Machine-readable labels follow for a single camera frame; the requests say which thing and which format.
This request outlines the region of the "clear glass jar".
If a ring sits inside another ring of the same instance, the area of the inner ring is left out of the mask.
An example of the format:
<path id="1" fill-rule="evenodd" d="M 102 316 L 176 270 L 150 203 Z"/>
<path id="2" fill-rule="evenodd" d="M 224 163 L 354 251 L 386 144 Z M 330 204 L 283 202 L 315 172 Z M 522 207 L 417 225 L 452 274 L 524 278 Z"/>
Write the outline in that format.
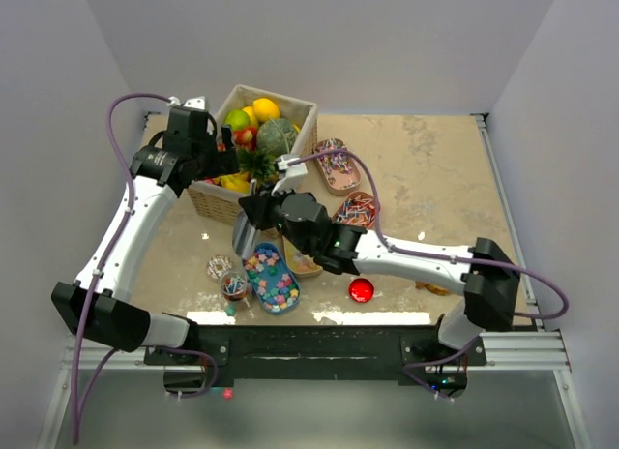
<path id="1" fill-rule="evenodd" d="M 220 277 L 220 289 L 224 299 L 231 304 L 248 303 L 252 297 L 252 285 L 245 270 L 229 269 Z"/>

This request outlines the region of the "silver metal scoop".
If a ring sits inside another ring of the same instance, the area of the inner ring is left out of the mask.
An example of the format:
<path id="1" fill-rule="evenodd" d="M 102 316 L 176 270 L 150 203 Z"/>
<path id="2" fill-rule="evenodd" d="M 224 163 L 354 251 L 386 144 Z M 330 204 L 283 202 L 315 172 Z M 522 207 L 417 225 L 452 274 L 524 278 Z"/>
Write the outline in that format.
<path id="1" fill-rule="evenodd" d="M 241 211 L 237 216 L 232 234 L 232 247 L 237 256 L 246 259 L 257 240 L 259 231 L 259 213 L 257 211 L 257 180 L 252 179 L 250 194 L 239 200 Z"/>

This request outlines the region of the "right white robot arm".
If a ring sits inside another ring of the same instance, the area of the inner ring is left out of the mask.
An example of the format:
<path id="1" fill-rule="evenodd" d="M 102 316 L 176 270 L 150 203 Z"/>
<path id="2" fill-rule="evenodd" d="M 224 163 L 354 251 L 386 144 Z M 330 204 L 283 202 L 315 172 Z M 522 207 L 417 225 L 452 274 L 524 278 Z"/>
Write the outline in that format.
<path id="1" fill-rule="evenodd" d="M 377 228 L 334 222 L 311 193 L 264 191 L 240 198 L 239 205 L 233 248 L 241 258 L 251 255 L 259 232 L 274 228 L 329 273 L 392 276 L 460 295 L 430 342 L 441 364 L 454 364 L 480 334 L 513 326 L 520 275 L 492 240 L 469 247 L 386 238 Z"/>

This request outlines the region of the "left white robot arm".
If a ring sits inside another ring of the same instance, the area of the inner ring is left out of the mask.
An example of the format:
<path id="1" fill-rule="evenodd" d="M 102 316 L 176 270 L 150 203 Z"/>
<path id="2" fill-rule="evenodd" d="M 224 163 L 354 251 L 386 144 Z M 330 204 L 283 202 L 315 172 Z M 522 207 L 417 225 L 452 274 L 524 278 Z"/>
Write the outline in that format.
<path id="1" fill-rule="evenodd" d="M 179 364 L 198 357 L 194 322 L 148 312 L 131 299 L 142 259 L 183 191 L 195 181 L 237 172 L 231 131 L 222 135 L 223 151 L 218 135 L 206 100 L 193 98 L 171 108 L 166 129 L 133 155 L 129 184 L 103 240 L 74 281 L 58 283 L 51 294 L 77 337 L 127 352 L 166 346 Z"/>

